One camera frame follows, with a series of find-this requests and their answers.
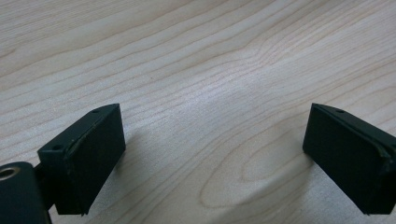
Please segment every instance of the dark green plastic part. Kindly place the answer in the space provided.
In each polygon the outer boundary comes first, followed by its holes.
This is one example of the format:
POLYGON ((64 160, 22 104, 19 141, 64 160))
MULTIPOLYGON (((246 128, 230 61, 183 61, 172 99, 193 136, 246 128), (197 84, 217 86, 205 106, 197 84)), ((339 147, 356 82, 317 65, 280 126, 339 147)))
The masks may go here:
POLYGON ((88 214, 124 150, 118 104, 94 109, 40 148, 37 170, 50 183, 58 213, 88 214))
POLYGON ((304 152, 364 214, 396 203, 396 138, 344 110, 312 104, 304 152))

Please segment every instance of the screw hole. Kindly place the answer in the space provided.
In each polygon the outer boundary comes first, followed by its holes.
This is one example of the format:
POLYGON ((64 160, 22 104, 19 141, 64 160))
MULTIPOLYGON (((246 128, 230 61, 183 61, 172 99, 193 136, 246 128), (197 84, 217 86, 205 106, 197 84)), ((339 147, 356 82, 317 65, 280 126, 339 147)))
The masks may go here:
POLYGON ((0 181, 11 178, 20 171, 19 167, 8 167, 0 171, 0 181))
POLYGON ((62 146, 62 145, 56 145, 56 146, 53 146, 52 147, 52 150, 59 150, 59 149, 62 149, 64 146, 62 146))

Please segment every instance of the light wood surface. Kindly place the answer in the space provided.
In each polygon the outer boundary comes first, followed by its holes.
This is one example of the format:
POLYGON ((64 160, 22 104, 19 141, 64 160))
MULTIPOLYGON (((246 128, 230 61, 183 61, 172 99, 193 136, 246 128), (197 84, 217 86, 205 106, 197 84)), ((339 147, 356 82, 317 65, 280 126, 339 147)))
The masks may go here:
POLYGON ((396 223, 305 156, 313 102, 396 135, 395 1, 0 2, 2 164, 121 106, 125 155, 54 223, 396 223))

